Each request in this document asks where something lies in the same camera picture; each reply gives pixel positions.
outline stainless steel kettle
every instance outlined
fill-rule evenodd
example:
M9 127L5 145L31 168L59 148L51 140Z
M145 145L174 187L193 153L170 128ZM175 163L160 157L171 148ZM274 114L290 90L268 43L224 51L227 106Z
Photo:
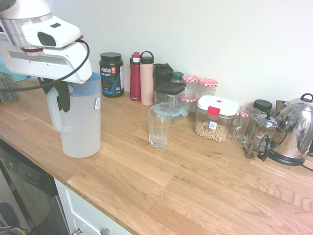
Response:
M313 140L313 95L306 93L290 101L277 121L268 157L285 165L302 164Z

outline dishwasher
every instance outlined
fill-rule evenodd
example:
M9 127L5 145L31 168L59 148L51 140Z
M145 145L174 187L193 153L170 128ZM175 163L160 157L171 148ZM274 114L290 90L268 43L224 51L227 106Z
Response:
M0 140L0 169L3 174L0 185L1 227L20 224L19 227L24 231L27 229L29 235L69 235L51 175L3 140ZM3 188L11 190L14 203L4 200Z

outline dish rack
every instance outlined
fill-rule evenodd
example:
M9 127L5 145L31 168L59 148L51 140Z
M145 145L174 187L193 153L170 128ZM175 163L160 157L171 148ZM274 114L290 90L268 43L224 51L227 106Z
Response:
M12 75L0 72L0 88L13 88ZM0 92L0 103L7 103L20 98L17 92Z

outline protein powder container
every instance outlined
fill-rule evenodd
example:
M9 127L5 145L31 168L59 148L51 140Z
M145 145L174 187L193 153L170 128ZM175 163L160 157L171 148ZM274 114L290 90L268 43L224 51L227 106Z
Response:
M107 52L100 55L101 89L105 97L124 94L124 63L120 53Z

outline red water bottle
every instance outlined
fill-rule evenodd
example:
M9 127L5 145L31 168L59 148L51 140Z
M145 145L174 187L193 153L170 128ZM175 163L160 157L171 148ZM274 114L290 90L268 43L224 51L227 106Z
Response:
M141 100L140 53L137 51L131 56L131 100Z

